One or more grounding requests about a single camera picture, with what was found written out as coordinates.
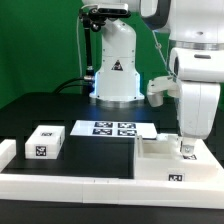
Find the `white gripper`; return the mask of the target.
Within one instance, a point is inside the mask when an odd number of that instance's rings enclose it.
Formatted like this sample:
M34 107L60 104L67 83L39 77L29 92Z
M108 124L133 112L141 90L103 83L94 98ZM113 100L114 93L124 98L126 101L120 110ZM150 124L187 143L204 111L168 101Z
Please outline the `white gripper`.
M220 96L220 85L180 81L177 117L183 136L180 152L194 153L194 140L206 139L212 129Z

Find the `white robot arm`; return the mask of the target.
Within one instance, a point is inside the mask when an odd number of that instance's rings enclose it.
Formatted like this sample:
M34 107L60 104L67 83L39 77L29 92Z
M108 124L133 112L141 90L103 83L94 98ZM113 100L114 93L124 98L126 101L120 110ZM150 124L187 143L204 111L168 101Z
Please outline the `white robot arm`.
M163 93L177 99L180 151L190 154L195 142L211 132L224 82L224 0L82 0L88 27L102 38L101 65L90 93L94 102L130 103L148 99L163 104ZM150 60L160 44L155 34L168 35L166 76L152 78L140 92L134 50Z

